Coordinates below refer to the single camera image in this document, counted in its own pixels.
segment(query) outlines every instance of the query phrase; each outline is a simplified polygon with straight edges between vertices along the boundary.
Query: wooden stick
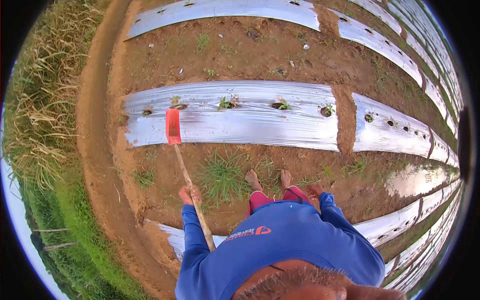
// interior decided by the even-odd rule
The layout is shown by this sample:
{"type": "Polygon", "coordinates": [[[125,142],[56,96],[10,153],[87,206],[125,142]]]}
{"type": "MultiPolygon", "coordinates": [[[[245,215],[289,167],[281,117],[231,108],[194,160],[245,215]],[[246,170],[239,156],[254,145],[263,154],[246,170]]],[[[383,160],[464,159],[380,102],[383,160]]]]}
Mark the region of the wooden stick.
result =
{"type": "Polygon", "coordinates": [[[205,239],[208,244],[208,248],[210,249],[210,252],[213,252],[213,250],[215,250],[216,247],[215,247],[215,244],[213,243],[212,232],[208,228],[207,222],[205,221],[205,217],[202,212],[200,203],[198,202],[198,199],[195,197],[193,193],[193,183],[192,183],[192,180],[190,179],[190,176],[188,175],[187,168],[183,163],[183,158],[181,157],[180,149],[177,144],[175,144],[174,146],[175,146],[175,152],[177,153],[177,158],[180,163],[180,169],[183,173],[183,177],[185,178],[185,182],[187,182],[187,186],[190,188],[190,196],[192,197],[193,206],[195,206],[195,211],[197,212],[198,220],[200,221],[200,226],[202,227],[202,230],[204,232],[205,239]]]}

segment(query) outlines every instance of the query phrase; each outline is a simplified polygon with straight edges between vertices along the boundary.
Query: tall grass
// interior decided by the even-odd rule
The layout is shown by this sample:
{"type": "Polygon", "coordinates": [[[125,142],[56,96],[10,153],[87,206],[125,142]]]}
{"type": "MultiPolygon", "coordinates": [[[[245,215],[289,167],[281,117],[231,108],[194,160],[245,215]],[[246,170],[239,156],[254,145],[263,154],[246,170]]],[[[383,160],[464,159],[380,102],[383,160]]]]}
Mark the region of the tall grass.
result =
{"type": "Polygon", "coordinates": [[[28,37],[8,87],[2,147],[48,252],[85,299],[146,299],[113,257],[93,216],[76,149],[75,102],[90,41],[108,0],[52,4],[28,37]]]}

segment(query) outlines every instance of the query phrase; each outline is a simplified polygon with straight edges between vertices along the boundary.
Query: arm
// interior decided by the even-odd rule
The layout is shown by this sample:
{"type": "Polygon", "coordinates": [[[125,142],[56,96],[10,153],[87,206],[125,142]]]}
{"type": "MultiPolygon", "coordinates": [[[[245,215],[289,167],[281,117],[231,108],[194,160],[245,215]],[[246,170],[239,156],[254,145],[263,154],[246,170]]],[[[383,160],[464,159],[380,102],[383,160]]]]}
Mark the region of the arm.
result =
{"type": "MultiPolygon", "coordinates": [[[[196,198],[201,201],[200,191],[198,191],[197,187],[194,187],[194,190],[196,198]]],[[[179,196],[184,203],[181,213],[183,217],[183,231],[185,231],[185,251],[183,252],[180,268],[180,273],[182,273],[185,269],[190,269],[195,264],[201,262],[210,253],[210,250],[208,249],[188,187],[182,187],[179,196]]]]}

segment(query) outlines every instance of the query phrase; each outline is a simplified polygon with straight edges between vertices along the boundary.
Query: soil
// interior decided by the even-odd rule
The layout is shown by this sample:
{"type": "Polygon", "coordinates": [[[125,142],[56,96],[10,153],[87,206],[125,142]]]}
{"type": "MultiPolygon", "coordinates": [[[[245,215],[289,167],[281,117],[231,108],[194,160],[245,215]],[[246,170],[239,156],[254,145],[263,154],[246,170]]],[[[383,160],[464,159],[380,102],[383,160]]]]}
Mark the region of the soil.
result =
{"type": "MultiPolygon", "coordinates": [[[[351,92],[419,119],[452,143],[448,132],[442,129],[444,121],[432,101],[422,103],[419,108],[417,98],[405,97],[398,82],[413,86],[415,93],[422,91],[405,72],[383,57],[378,59],[392,77],[385,82],[383,93],[376,89],[378,70],[372,64],[375,53],[339,38],[336,17],[324,7],[315,8],[321,18],[320,33],[268,18],[217,17],[165,26],[124,41],[138,12],[169,2],[173,1],[133,0],[126,14],[127,4],[119,0],[111,3],[92,41],[77,112],[81,136],[78,144],[95,215],[107,237],[117,241],[122,263],[156,298],[174,297],[179,264],[166,237],[146,219],[182,227],[182,203],[177,193],[183,178],[173,147],[152,145],[130,149],[124,136],[128,118],[122,110],[121,96],[166,85],[213,80],[284,80],[331,85],[337,99],[340,153],[252,144],[182,144],[180,149],[196,183],[200,182],[197,173],[204,159],[215,151],[243,153],[248,158],[242,164],[243,172],[271,159],[272,177],[281,168],[291,171],[292,184],[316,176],[325,190],[335,195],[337,205],[351,223],[391,213],[413,202],[413,198],[388,196],[383,179],[403,168],[405,162],[431,163],[404,154],[353,153],[356,108],[351,92]],[[201,53],[197,49],[200,34],[207,34],[210,39],[208,48],[201,53]],[[309,50],[303,50],[305,42],[309,50]],[[352,170],[349,166],[357,161],[366,162],[365,169],[348,175],[352,170]],[[141,189],[132,176],[134,171],[152,171],[154,185],[141,189]]],[[[258,172],[265,176],[268,170],[263,168],[258,172]]],[[[273,197],[274,187],[264,188],[273,197]]],[[[212,233],[229,234],[245,219],[247,201],[248,196],[217,207],[213,199],[204,198],[205,218],[212,233]]]]}
{"type": "MultiPolygon", "coordinates": [[[[158,247],[166,245],[161,232],[153,234],[139,225],[114,171],[105,138],[108,60],[128,7],[127,1],[113,0],[91,42],[77,102],[77,142],[92,209],[114,246],[112,258],[119,259],[153,297],[173,299],[178,262],[169,247],[158,247]]],[[[129,12],[134,15],[136,11],[132,2],[129,12]]]]}

